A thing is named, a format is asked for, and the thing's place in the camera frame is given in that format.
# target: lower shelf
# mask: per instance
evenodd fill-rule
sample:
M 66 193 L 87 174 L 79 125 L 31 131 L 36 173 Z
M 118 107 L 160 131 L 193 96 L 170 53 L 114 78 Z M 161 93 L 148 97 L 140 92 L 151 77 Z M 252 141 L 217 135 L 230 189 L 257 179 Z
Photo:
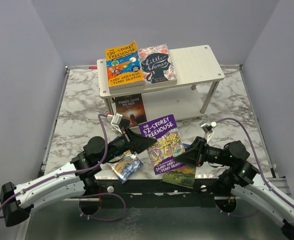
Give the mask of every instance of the lower shelf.
M 142 94 L 147 121 L 173 114 L 176 120 L 198 118 L 202 107 L 201 95 L 191 86 L 170 88 Z

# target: book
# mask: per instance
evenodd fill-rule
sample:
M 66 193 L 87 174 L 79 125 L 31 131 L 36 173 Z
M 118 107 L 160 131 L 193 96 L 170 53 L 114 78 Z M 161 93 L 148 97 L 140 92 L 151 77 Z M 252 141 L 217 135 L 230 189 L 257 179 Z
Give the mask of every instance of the book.
M 115 162 L 108 164 L 122 184 L 126 182 L 143 165 L 140 159 L 135 154 L 132 154 L 129 150 L 124 154 L 115 157 L 110 162 Z
M 145 85 L 136 42 L 106 49 L 109 90 Z
M 166 44 L 142 48 L 138 55 L 146 88 L 153 84 L 177 84 L 177 75 Z
M 147 149 L 154 173 L 163 174 L 164 182 L 193 188 L 196 167 L 174 161 L 174 157 L 185 151 L 174 116 L 147 121 L 140 124 L 139 129 L 143 136 L 157 139 Z
M 117 113 L 130 120 L 129 127 L 136 127 L 147 121 L 141 94 L 119 96 L 115 98 Z

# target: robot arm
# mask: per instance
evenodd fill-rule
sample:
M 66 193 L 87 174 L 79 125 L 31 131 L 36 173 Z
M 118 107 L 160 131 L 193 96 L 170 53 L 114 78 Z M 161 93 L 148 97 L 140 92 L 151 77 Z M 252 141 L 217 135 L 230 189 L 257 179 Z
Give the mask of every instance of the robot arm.
M 207 124 L 201 127 L 210 139 L 213 127 Z M 227 196 L 233 194 L 246 200 L 280 226 L 288 239 L 294 240 L 294 200 L 265 179 L 247 161 L 249 155 L 240 141 L 216 148 L 209 146 L 205 138 L 197 137 L 175 161 L 197 167 L 204 162 L 229 166 L 216 181 L 216 188 Z
M 108 144 L 102 164 L 128 150 L 139 154 L 157 141 L 136 134 L 127 127 L 124 127 L 123 131 L 124 133 L 120 131 L 120 137 Z M 4 218 L 7 227 L 21 223 L 30 213 L 54 202 L 99 193 L 99 185 L 94 175 L 101 171 L 101 167 L 93 166 L 104 156 L 105 140 L 95 136 L 83 149 L 84 151 L 70 162 L 45 176 L 18 185 L 8 182 L 1 187 L 3 217 L 0 218 Z

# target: white wall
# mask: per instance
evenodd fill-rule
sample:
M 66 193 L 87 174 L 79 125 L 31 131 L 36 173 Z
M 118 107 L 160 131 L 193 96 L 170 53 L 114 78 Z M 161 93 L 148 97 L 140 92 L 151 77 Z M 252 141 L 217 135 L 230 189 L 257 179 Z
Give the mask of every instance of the white wall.
M 66 65 L 96 64 L 106 48 L 209 44 L 243 64 L 279 0 L 31 0 Z
M 0 0 L 0 187 L 37 176 L 64 65 L 28 0 Z M 16 228 L 0 219 L 0 240 Z
M 294 0 L 281 0 L 244 64 L 271 160 L 294 197 Z

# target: white marble tabletop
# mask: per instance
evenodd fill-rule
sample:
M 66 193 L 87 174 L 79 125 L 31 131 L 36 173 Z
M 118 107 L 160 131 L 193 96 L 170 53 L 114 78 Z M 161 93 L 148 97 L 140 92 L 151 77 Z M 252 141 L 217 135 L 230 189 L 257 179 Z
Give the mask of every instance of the white marble tabletop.
M 241 121 L 248 130 L 266 177 L 272 174 L 266 153 L 258 132 L 249 99 L 242 81 L 240 71 L 236 68 L 223 68 L 225 79 L 220 82 L 202 120 L 197 118 L 178 121 L 178 128 L 184 143 L 190 144 L 196 136 L 203 137 L 204 132 L 199 124 L 221 118 L 232 117 Z M 199 94 L 206 97 L 210 84 L 197 86 Z M 99 96 L 98 75 L 95 69 L 72 69 L 69 74 L 63 96 L 57 125 L 52 139 L 45 174 L 66 164 L 79 152 L 93 136 L 103 136 L 98 113 L 107 113 L 104 101 Z M 116 137 L 116 133 L 105 120 L 108 141 Z M 215 134 L 209 144 L 222 148 L 226 143 L 240 140 L 250 152 L 248 159 L 256 165 L 252 150 L 243 130 L 235 122 L 222 122 L 215 128 Z M 131 179 L 161 179 L 155 175 L 147 152 L 139 156 L 143 167 Z M 102 171 L 97 179 L 117 179 L 107 164 L 101 166 Z M 224 167 L 213 168 L 207 163 L 198 167 L 196 178 L 217 178 L 225 170 Z

